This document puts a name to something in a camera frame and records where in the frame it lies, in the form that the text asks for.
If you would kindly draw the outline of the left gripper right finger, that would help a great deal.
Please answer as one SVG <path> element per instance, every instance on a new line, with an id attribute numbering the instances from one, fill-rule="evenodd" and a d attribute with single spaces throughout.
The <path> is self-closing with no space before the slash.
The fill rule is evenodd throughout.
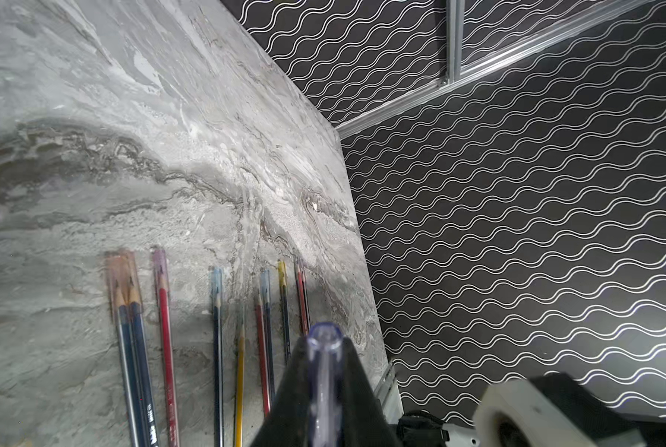
<path id="1" fill-rule="evenodd" d="M 401 446 L 386 422 L 353 342 L 341 342 L 338 446 Z"/>

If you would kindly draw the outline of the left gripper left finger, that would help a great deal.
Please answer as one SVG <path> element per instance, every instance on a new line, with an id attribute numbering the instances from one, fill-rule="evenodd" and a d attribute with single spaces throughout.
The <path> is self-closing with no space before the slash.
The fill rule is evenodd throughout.
<path id="1" fill-rule="evenodd" d="M 313 372 L 308 337 L 299 338 L 289 360 L 271 410 L 251 443 L 254 447 L 309 445 Z"/>

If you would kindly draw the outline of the clear purple pencil cap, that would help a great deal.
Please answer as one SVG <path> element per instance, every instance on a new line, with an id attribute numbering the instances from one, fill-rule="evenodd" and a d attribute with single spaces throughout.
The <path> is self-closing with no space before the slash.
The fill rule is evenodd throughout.
<path id="1" fill-rule="evenodd" d="M 315 324 L 306 338 L 309 361 L 309 446 L 342 445 L 343 335 L 332 322 Z"/>

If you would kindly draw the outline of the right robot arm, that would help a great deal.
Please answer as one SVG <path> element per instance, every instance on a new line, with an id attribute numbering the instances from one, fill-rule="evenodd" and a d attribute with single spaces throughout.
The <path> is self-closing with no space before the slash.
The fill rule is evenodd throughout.
<path id="1" fill-rule="evenodd" d="M 414 410 L 392 430 L 404 446 L 666 446 L 666 422 L 621 415 L 567 374 L 488 387 L 473 423 Z"/>

